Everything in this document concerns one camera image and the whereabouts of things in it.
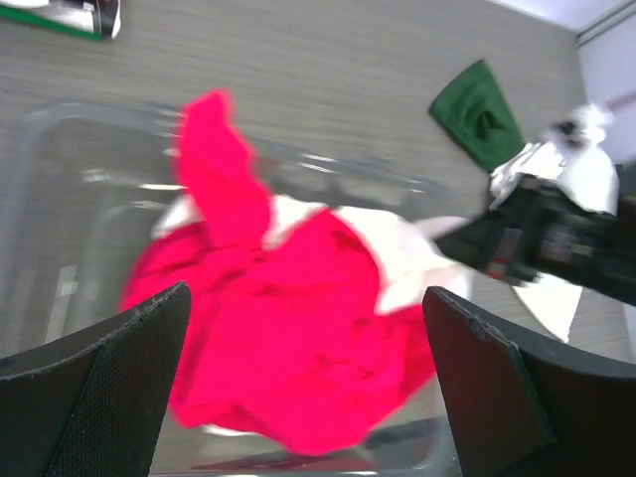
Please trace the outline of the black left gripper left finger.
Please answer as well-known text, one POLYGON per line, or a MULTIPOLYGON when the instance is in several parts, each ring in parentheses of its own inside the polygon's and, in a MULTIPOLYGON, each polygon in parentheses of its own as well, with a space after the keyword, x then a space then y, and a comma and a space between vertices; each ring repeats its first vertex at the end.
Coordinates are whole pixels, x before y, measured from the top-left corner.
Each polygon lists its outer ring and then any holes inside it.
POLYGON ((190 308, 178 283, 2 359, 2 475, 148 475, 190 308))

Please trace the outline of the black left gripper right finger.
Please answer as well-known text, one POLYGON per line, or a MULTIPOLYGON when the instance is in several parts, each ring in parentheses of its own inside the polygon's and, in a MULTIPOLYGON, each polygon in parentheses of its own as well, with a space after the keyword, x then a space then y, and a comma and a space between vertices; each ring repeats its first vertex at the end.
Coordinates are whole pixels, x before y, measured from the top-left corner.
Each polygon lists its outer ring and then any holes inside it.
POLYGON ((635 367, 507 321, 441 287, 425 328, 466 476, 632 476, 635 367))

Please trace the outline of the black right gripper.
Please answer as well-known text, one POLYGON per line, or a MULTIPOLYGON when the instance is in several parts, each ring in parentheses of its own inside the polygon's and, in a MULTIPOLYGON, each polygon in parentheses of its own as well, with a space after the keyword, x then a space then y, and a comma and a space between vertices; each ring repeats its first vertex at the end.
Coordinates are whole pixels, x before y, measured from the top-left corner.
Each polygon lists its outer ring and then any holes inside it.
POLYGON ((496 208, 435 239, 448 258, 520 285, 540 273, 635 301, 635 197, 590 212, 556 183, 524 174, 496 208))

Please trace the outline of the white and green raglan shirt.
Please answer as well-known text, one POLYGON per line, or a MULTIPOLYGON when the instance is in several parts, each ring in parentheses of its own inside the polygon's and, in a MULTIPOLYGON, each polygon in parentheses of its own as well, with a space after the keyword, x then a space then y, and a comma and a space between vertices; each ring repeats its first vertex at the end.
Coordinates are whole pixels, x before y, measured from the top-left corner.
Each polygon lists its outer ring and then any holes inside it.
MULTIPOLYGON (((478 61, 445 87, 429 112, 488 173, 490 202, 483 213, 499 206, 524 174, 556 183, 590 212, 617 213, 619 179, 601 146, 611 119, 606 109, 582 105, 538 141, 525 142, 491 70, 478 61)), ((511 287, 547 331, 568 341, 586 287, 545 273, 511 287)))

